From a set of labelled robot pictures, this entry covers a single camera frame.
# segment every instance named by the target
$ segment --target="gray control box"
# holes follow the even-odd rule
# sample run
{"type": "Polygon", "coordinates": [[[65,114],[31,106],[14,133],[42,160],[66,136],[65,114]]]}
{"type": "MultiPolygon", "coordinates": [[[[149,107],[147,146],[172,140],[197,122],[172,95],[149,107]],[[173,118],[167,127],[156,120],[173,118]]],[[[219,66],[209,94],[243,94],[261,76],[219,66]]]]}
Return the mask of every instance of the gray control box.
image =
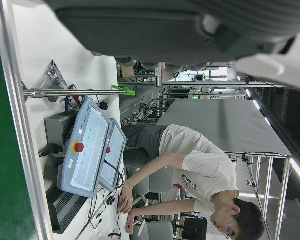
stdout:
{"type": "Polygon", "coordinates": [[[48,145],[62,147],[62,152],[52,153],[53,157],[64,158],[67,152],[67,140],[70,139],[78,111],[75,109],[58,113],[44,120],[48,145]]]}

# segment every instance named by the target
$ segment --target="label sticker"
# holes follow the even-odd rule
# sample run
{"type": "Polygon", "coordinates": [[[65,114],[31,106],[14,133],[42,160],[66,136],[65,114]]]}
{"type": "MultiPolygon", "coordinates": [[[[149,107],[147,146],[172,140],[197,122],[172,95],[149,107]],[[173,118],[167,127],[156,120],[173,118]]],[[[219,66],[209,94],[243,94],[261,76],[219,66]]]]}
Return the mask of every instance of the label sticker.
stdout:
{"type": "Polygon", "coordinates": [[[72,164],[73,163],[74,163],[74,160],[70,158],[70,162],[69,162],[68,168],[72,168],[72,164]]]}

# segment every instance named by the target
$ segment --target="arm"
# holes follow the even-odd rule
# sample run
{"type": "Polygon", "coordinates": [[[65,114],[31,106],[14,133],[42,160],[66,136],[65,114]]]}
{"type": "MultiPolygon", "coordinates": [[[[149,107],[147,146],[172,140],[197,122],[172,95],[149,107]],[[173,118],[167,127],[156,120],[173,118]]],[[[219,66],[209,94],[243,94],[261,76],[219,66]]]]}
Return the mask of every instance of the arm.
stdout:
{"type": "Polygon", "coordinates": [[[134,229],[134,219],[136,216],[142,215],[174,215],[182,212],[194,212],[195,211],[195,199],[187,200],[174,200],[155,205],[135,208],[129,212],[126,222],[126,232],[132,234],[134,229]]]}
{"type": "Polygon", "coordinates": [[[171,166],[177,169],[182,169],[182,163],[186,155],[177,153],[164,153],[148,164],[144,165],[139,171],[137,171],[127,182],[134,187],[140,183],[143,179],[155,173],[156,171],[171,166]]]}
{"type": "Polygon", "coordinates": [[[166,166],[182,169],[182,163],[185,159],[185,156],[186,155],[177,153],[164,153],[152,160],[151,162],[149,162],[148,164],[146,164],[132,177],[125,181],[122,188],[120,201],[118,204],[118,208],[122,208],[120,212],[126,214],[132,209],[132,190],[135,185],[140,183],[146,177],[150,176],[151,174],[166,166]]]}

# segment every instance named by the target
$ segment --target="plastic bag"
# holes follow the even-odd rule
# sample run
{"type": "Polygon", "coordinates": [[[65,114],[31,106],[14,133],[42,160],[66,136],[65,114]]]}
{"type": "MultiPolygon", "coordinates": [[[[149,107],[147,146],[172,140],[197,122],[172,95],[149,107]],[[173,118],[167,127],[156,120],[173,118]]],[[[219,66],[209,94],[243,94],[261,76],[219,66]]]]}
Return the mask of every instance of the plastic bag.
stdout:
{"type": "MultiPolygon", "coordinates": [[[[54,60],[51,61],[49,64],[47,71],[45,74],[40,78],[37,85],[34,87],[36,89],[41,90],[60,90],[60,89],[67,89],[67,83],[61,75],[56,63],[54,60]]],[[[60,104],[60,96],[50,96],[50,97],[43,97],[44,103],[47,107],[52,110],[57,105],[60,104]]]]}

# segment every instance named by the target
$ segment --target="gray pants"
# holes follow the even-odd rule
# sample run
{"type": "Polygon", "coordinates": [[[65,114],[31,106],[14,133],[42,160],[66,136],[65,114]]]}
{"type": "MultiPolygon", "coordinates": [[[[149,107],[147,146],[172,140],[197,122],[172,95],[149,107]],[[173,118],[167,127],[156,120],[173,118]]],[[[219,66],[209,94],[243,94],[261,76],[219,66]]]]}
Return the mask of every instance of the gray pants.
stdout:
{"type": "Polygon", "coordinates": [[[142,168],[159,156],[160,141],[167,125],[128,125],[122,131],[128,138],[123,153],[124,165],[142,168]]]}

